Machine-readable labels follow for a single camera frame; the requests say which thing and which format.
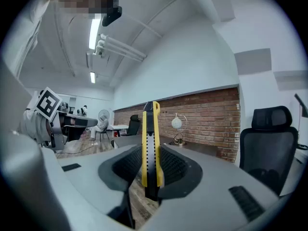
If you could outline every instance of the white wall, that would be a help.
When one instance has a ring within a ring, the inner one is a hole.
[[[283,105],[273,72],[242,75],[240,83],[245,103],[246,126],[244,128],[251,128],[255,109]]]
[[[222,43],[204,17],[195,16],[178,25],[115,89],[114,109],[237,86],[235,61],[226,57],[225,51],[230,49]]]
[[[214,24],[233,53],[270,48],[273,71],[307,70],[292,23],[271,0],[232,0],[235,19]]]
[[[306,107],[308,107],[308,89],[305,90],[286,90],[281,91],[281,97],[283,99],[284,105],[290,110],[292,114],[292,127],[298,130],[299,123],[299,102],[295,99],[294,95],[297,93],[301,100],[304,102]],[[299,127],[299,140],[300,144],[308,145],[308,118],[300,118],[300,127]]]
[[[36,89],[36,88],[26,88],[31,95],[34,94],[35,91],[39,92],[42,89]],[[83,96],[79,96],[79,95],[70,95],[70,92],[66,93],[66,89],[62,89],[59,92],[56,92],[57,94],[59,94],[59,96],[63,99],[63,102],[69,102],[70,97],[74,97],[76,98],[76,105],[75,105],[75,110],[73,112],[74,115],[77,115],[77,109],[80,109],[81,107],[83,107],[84,105],[86,105],[88,107],[88,114],[87,117],[89,118],[94,118],[94,119],[98,119],[98,113],[102,110],[102,109],[106,109],[109,111],[110,113],[110,118],[109,118],[109,124],[111,124],[114,114],[113,114],[113,100],[102,100],[102,99],[97,99],[97,98],[92,98],[91,96],[99,96],[101,97],[102,94],[99,93],[98,90],[94,90],[93,92],[91,92],[92,89],[86,89],[83,90],[82,88],[79,88],[77,90],[74,90],[74,92],[72,93],[80,93],[83,95],[88,95],[89,97],[83,97]]]
[[[216,23],[213,28],[223,37],[233,53],[269,48],[271,57],[271,71],[239,77],[245,105],[245,121],[241,122],[241,130],[251,127],[254,109],[278,105],[285,105],[290,109],[294,123],[297,120],[296,109],[293,110],[290,100],[295,91],[279,91],[274,72],[307,70],[306,54],[300,38],[288,17],[272,0],[231,2],[235,19]],[[302,96],[308,96],[307,91],[298,92],[303,92]],[[304,121],[301,134],[306,133],[307,125]],[[302,135],[300,142],[305,144],[305,139],[306,136]]]
[[[102,87],[91,84],[90,77],[82,73],[73,77],[71,74],[59,72],[48,72],[44,70],[33,71],[23,70],[19,77],[22,84],[28,89],[43,90],[49,87],[59,94],[96,98],[101,100],[113,100],[113,88]]]

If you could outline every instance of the wooden floor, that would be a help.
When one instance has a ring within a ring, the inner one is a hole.
[[[112,139],[111,132],[108,132],[108,136]],[[65,149],[59,151],[60,154],[56,154],[57,158],[89,155],[114,150],[106,135],[102,138],[102,142],[100,142],[98,134],[95,141],[89,141],[89,138],[90,136],[88,135],[85,138],[80,138],[78,141],[68,142],[65,145]],[[157,210],[158,203],[144,197],[144,187],[141,184],[140,174],[136,176],[129,188],[129,197],[133,218],[136,222],[136,229],[139,229]]]

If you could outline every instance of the desk lamp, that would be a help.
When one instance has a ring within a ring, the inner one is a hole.
[[[178,117],[178,114],[179,114],[179,113],[175,113],[175,118],[174,118],[174,119],[172,120],[172,122],[171,122],[172,127],[173,127],[173,128],[176,128],[176,129],[180,129],[180,128],[182,127],[182,121],[181,121],[181,119]],[[176,136],[174,136],[174,139],[173,139],[172,144],[174,144],[174,145],[176,145],[176,146],[184,146],[184,145],[186,145],[186,142],[183,141],[183,134],[182,134],[182,133],[183,133],[183,131],[185,131],[185,129],[187,128],[187,118],[186,118],[185,115],[183,115],[183,114],[181,114],[181,115],[182,115],[182,116],[185,118],[185,120],[186,120],[186,127],[183,128],[182,131],[179,132]],[[181,135],[182,138],[181,138],[181,139],[176,139],[176,137],[177,137],[178,135]]]

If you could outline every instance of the black slot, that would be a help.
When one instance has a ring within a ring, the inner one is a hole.
[[[147,133],[154,133],[153,111],[147,111],[146,112],[146,131],[147,131]]]
[[[75,168],[79,168],[81,167],[81,165],[79,164],[70,164],[70,165],[66,165],[66,166],[63,166],[62,169],[64,172],[67,172],[67,171],[70,171],[70,170],[73,170]]]
[[[229,192],[244,212],[248,221],[256,219],[264,212],[261,205],[243,186],[231,187]]]

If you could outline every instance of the yellow utility knife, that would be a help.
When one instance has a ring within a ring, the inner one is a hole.
[[[160,167],[159,113],[159,103],[148,102],[143,109],[142,120],[142,185],[145,196],[154,201],[157,201],[159,187],[164,181]]]

